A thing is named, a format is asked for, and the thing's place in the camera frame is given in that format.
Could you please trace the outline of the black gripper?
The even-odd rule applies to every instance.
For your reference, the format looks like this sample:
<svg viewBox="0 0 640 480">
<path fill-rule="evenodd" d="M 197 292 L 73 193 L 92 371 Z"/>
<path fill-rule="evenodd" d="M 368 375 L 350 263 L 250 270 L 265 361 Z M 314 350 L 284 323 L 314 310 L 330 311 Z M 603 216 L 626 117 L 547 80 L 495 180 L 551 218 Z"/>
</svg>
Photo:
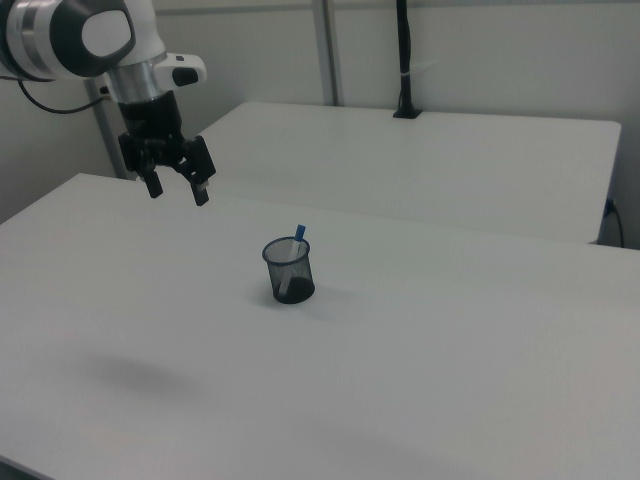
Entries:
<svg viewBox="0 0 640 480">
<path fill-rule="evenodd" d="M 126 132 L 118 137 L 127 169 L 145 183 L 151 198 L 163 193 L 157 166 L 175 168 L 190 181 L 195 204 L 209 201 L 208 180 L 216 173 L 201 136 L 186 138 L 173 92 L 137 103 L 119 103 Z"/>
</svg>

